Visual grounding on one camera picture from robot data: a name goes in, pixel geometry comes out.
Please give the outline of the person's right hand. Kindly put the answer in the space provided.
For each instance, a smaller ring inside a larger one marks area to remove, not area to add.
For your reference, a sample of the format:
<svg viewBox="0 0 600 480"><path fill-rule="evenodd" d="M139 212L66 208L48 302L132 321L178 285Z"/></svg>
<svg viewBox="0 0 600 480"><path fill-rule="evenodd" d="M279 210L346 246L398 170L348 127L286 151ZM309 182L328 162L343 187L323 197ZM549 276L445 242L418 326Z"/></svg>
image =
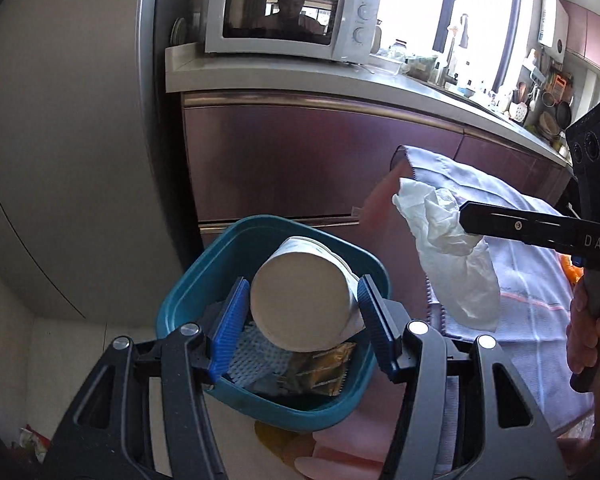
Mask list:
<svg viewBox="0 0 600 480"><path fill-rule="evenodd" d="M596 346L600 340L600 318L588 310L588 293L581 278L570 304L570 322L566 329L567 362L573 374L580 374L597 362Z"/></svg>

